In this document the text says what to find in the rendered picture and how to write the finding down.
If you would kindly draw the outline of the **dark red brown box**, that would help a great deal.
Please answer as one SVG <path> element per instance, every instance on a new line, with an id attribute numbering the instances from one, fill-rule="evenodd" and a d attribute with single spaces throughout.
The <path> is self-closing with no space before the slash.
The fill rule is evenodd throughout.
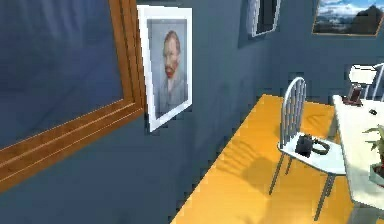
<path id="1" fill-rule="evenodd" d="M 349 90 L 349 94 L 342 98 L 345 105 L 352 105 L 360 107 L 362 102 L 360 100 L 360 95 L 362 92 L 362 86 L 360 84 L 352 84 Z"/>

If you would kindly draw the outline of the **white framed portrait picture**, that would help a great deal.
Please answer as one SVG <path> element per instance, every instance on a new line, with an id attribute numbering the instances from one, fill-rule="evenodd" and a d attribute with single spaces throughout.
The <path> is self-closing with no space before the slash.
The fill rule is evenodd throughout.
<path id="1" fill-rule="evenodd" d="M 192 9 L 139 5 L 148 129 L 192 105 Z"/>

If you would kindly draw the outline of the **white framed dark picture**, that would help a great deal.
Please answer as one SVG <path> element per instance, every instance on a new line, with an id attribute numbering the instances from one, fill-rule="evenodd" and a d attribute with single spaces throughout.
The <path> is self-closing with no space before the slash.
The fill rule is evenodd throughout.
<path id="1" fill-rule="evenodd" d="M 248 0 L 247 32 L 256 37 L 277 28 L 281 0 Z"/>

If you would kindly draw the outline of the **wooden framed window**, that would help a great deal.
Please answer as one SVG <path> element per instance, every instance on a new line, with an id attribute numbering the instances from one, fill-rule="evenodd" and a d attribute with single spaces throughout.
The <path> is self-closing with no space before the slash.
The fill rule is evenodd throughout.
<path id="1" fill-rule="evenodd" d="M 136 0 L 108 0 L 123 98 L 0 149 L 0 194 L 147 111 Z"/>

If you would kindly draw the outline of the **white table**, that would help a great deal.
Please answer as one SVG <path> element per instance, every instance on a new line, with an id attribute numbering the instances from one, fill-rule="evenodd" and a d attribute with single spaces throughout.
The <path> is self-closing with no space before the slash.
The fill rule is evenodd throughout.
<path id="1" fill-rule="evenodd" d="M 367 140 L 378 140 L 377 132 L 366 133 L 378 124 L 384 125 L 384 102 L 362 100 L 362 106 L 345 105 L 342 97 L 333 95 L 335 109 L 329 136 L 338 130 L 343 151 L 346 178 L 354 203 L 347 224 L 376 224 L 384 213 L 384 188 L 369 180 L 370 165 L 380 162 Z M 371 115 L 375 109 L 377 115 Z"/>

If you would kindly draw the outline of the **wooden framed landscape picture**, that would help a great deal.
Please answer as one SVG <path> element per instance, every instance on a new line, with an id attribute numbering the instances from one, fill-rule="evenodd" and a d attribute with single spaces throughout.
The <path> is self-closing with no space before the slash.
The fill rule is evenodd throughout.
<path id="1" fill-rule="evenodd" d="M 377 36 L 384 22 L 384 0 L 318 0 L 312 33 Z"/>

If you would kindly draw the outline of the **green house plant in pot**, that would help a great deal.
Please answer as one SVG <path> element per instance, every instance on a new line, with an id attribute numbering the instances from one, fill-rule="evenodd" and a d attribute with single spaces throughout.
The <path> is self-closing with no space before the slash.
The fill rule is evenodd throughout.
<path id="1" fill-rule="evenodd" d="M 378 140 L 367 140 L 371 144 L 371 150 L 378 150 L 380 162 L 370 165 L 369 180 L 384 188 L 384 126 L 378 124 L 374 128 L 366 130 L 366 133 L 377 132 L 380 135 Z"/>

